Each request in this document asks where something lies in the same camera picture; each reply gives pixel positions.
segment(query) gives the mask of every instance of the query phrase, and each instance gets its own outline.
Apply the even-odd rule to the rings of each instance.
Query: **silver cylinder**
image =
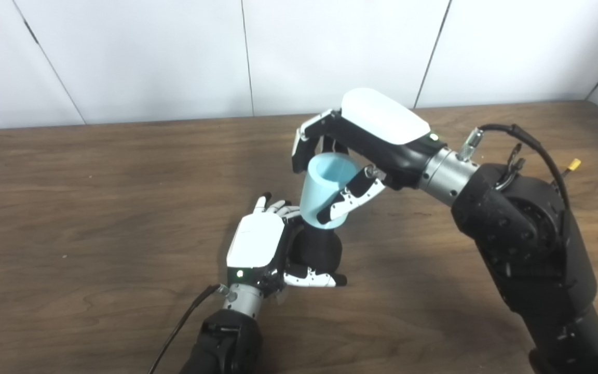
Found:
[[[223,308],[244,313],[252,319],[257,319],[264,300],[262,291],[253,286],[235,283],[230,287],[230,292],[236,293],[237,298],[233,301],[226,299]]]
[[[472,161],[461,161],[451,149],[441,149],[424,170],[419,189],[451,206],[479,165]]]

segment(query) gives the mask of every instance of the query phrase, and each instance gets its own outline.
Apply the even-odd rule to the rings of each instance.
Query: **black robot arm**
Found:
[[[534,371],[598,373],[596,279],[574,215],[543,180],[516,175],[496,189],[506,170],[484,164],[472,175],[451,207],[456,225],[523,318],[536,344]]]
[[[500,295],[522,316],[536,344],[529,355],[534,371],[598,373],[595,275],[562,175],[538,140],[516,125],[484,125],[455,152],[414,114],[389,104],[391,99],[358,92],[358,100],[346,100],[351,93],[341,111],[327,111],[297,130],[294,172],[305,170],[320,137],[373,163],[318,219],[328,222],[349,213],[379,193],[381,184],[424,190],[451,207],[458,229],[474,239]],[[524,163],[517,160],[520,145],[506,165],[473,163],[472,154],[491,130],[506,132],[538,152],[555,180],[519,175]]]

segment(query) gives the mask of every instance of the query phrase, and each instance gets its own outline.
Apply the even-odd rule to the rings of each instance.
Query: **metal connector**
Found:
[[[220,293],[221,295],[225,296],[225,300],[229,301],[230,303],[237,300],[237,293],[232,292],[225,284],[221,284],[220,287],[216,290],[216,293]]]
[[[484,131],[480,130],[479,127],[475,127],[470,133],[470,136],[465,140],[465,143],[463,143],[463,147],[458,154],[456,154],[456,158],[464,163],[470,161],[470,158],[472,158],[472,155],[477,150],[477,146],[479,146],[483,137]]]

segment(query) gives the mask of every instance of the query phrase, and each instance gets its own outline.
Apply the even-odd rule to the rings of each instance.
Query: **wooden table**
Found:
[[[417,113],[455,148],[476,125],[518,123],[558,164],[583,159],[567,185],[598,277],[594,104]],[[298,200],[290,149],[306,118],[0,130],[0,372],[146,372],[193,298],[225,280],[226,249],[254,199]],[[503,162],[513,145],[487,135],[475,160]],[[549,177],[538,156],[525,165]],[[524,325],[446,207],[388,190],[339,234],[349,285],[290,289],[265,305],[258,372],[531,372]],[[158,372],[178,371],[221,303],[202,304]]]

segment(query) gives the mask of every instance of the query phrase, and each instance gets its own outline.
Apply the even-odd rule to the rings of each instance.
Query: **black fingertip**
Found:
[[[347,286],[347,277],[343,274],[331,274],[337,287]]]
[[[319,211],[316,215],[316,218],[318,218],[318,222],[320,222],[323,225],[329,223],[332,220],[331,206],[328,206],[325,209]]]

